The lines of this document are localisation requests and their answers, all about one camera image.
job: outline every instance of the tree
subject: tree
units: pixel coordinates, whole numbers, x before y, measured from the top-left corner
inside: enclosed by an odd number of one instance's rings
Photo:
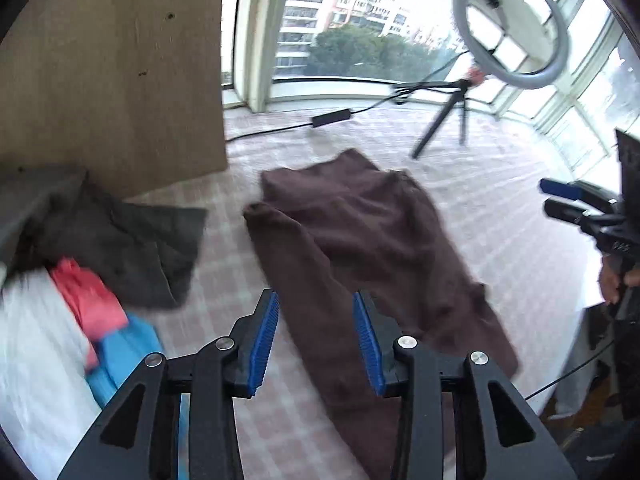
[[[430,48],[347,24],[318,34],[309,48],[305,75],[415,81],[456,55],[447,44]],[[433,78],[444,78],[448,71]]]

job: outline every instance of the tripod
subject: tripod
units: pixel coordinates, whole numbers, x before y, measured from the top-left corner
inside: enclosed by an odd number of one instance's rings
[[[400,83],[394,85],[397,90],[409,88],[411,86],[417,87],[417,90],[428,90],[436,88],[456,88],[455,92],[451,93],[449,101],[445,103],[442,110],[438,113],[436,118],[431,123],[431,126],[424,134],[420,142],[416,145],[412,151],[411,158],[416,159],[422,153],[422,150],[427,145],[427,142],[431,140],[437,129],[440,127],[444,119],[447,118],[449,113],[453,110],[457,103],[462,103],[461,115],[460,115],[460,145],[463,146],[466,143],[466,93],[472,87],[472,83],[469,79],[460,79],[458,81],[446,82],[446,81],[427,81],[424,83]]]

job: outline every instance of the brown garment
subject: brown garment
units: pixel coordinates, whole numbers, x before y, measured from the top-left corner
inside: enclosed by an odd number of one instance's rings
[[[372,480],[390,477],[397,399],[375,396],[353,327],[351,295],[371,292],[404,334],[440,352],[482,350],[512,376],[516,355],[445,236],[426,193],[356,150],[304,170],[262,174],[244,218],[306,370],[336,429]],[[446,446],[453,446],[450,399]]]

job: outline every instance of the white ring light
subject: white ring light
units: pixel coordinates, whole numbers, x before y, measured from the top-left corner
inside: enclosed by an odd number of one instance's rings
[[[453,17],[456,22],[456,27],[466,47],[474,55],[476,63],[478,63],[478,66],[483,72],[493,74],[505,83],[525,89],[542,88],[550,85],[560,77],[569,59],[569,33],[567,32],[566,22],[564,21],[558,4],[556,4],[554,0],[545,0],[545,2],[551,9],[551,16],[556,20],[556,29],[558,30],[556,46],[547,66],[537,72],[521,74],[509,72],[505,69],[498,60],[473,37],[466,18],[466,8],[469,0],[453,0]]]

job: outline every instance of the checkered tablecloth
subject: checkered tablecloth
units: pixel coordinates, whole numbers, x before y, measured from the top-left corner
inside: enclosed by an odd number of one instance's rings
[[[266,286],[242,218],[242,209],[260,200],[260,172],[303,168],[356,148],[382,169],[407,169],[434,199],[471,273],[488,285],[490,304],[520,359],[520,391],[531,393],[554,378],[577,328],[592,249],[577,229],[544,217],[537,182],[570,176],[549,143],[528,126],[478,113],[470,114],[467,146],[459,146],[452,117],[422,158],[411,160],[411,148],[435,113],[380,108],[315,130],[240,140],[228,146],[227,171],[138,197],[141,203],[209,210],[186,305],[144,313],[168,357],[196,352],[228,334],[238,317],[252,312]],[[235,118],[227,120],[226,135],[305,122],[308,116]],[[327,419],[282,320],[264,385],[254,399],[236,400],[235,406],[247,480],[366,477]]]

